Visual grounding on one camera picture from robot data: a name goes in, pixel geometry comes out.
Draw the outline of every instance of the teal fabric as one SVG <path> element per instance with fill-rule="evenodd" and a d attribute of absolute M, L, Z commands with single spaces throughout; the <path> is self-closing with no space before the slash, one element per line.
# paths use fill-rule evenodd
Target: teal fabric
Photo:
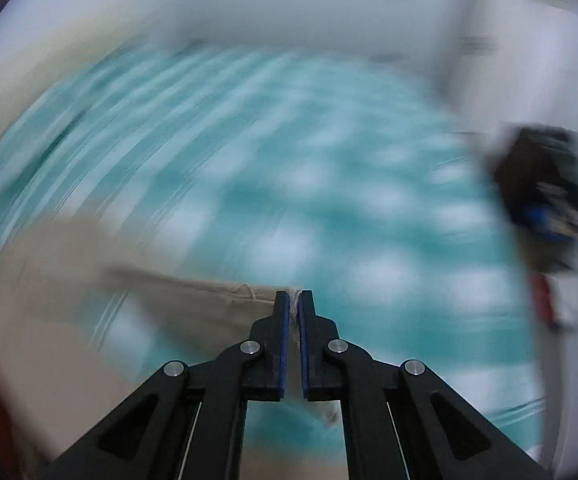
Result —
<path fill-rule="evenodd" d="M 418 358 L 525 449 L 541 442 L 530 303 L 510 235 L 451 118 L 415 79 L 301 51 L 128 46 L 48 89 L 0 141 L 0 248 L 94 212 L 188 278 L 291 285 L 374 358 Z M 82 327 L 144 378 L 184 341 L 96 298 Z M 293 404 L 247 439 L 341 450 Z"/>

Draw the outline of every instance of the triangular cutout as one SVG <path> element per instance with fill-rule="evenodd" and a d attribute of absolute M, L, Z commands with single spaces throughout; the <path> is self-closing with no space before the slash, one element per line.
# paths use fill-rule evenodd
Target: triangular cutout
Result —
<path fill-rule="evenodd" d="M 488 438 L 443 396 L 432 394 L 431 404 L 457 460 L 467 460 L 491 447 Z"/>
<path fill-rule="evenodd" d="M 98 441 L 98 447 L 112 455 L 131 460 L 136 456 L 144 432 L 147 430 L 158 397 L 150 395 L 112 426 Z"/>

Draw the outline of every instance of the beige garment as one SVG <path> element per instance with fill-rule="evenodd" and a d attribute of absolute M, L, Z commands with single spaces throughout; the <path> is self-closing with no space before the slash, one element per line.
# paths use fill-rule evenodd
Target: beige garment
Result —
<path fill-rule="evenodd" d="M 90 218 L 44 219 L 0 252 L 0 391 L 15 420 L 56 456 L 135 389 L 99 358 L 74 323 L 92 289 L 131 290 L 147 314 L 208 355 L 246 339 L 269 316 L 275 292 L 289 287 L 167 277 L 172 264 L 106 234 Z M 288 396 L 300 397 L 299 359 L 288 362 Z M 332 403 L 311 405 L 333 421 Z M 344 478 L 336 462 L 292 460 L 244 450 L 243 478 Z"/>

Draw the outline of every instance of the silver screw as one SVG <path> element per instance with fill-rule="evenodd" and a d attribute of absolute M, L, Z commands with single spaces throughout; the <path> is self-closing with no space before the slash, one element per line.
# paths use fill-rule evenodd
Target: silver screw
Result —
<path fill-rule="evenodd" d="M 251 339 L 240 345 L 240 351 L 245 354 L 252 355 L 255 354 L 258 350 L 260 350 L 260 344 L 258 341 L 252 341 Z"/>
<path fill-rule="evenodd" d="M 424 373 L 426 368 L 422 361 L 412 359 L 411 361 L 407 361 L 405 363 L 405 370 L 408 371 L 411 375 L 420 375 Z"/>
<path fill-rule="evenodd" d="M 346 341 L 342 341 L 342 339 L 332 339 L 329 341 L 327 348 L 336 354 L 341 354 L 342 352 L 347 351 L 349 345 Z"/>
<path fill-rule="evenodd" d="M 185 365 L 180 361 L 169 361 L 164 367 L 165 375 L 169 377 L 178 377 L 182 372 L 185 371 Z"/>

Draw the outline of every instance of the teal and white checkered fabric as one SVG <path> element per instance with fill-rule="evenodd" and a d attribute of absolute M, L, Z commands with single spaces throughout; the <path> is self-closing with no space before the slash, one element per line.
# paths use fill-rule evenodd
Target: teal and white checkered fabric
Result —
<path fill-rule="evenodd" d="M 50 88 L 0 141 L 0 248 L 92 204 L 188 278 L 310 288 L 374 358 L 429 364 L 525 449 L 542 385 L 527 293 L 493 194 L 422 85 L 358 59 L 146 46 Z M 201 359 L 132 300 L 84 324 L 122 372 Z M 342 449 L 291 404 L 247 438 Z"/>

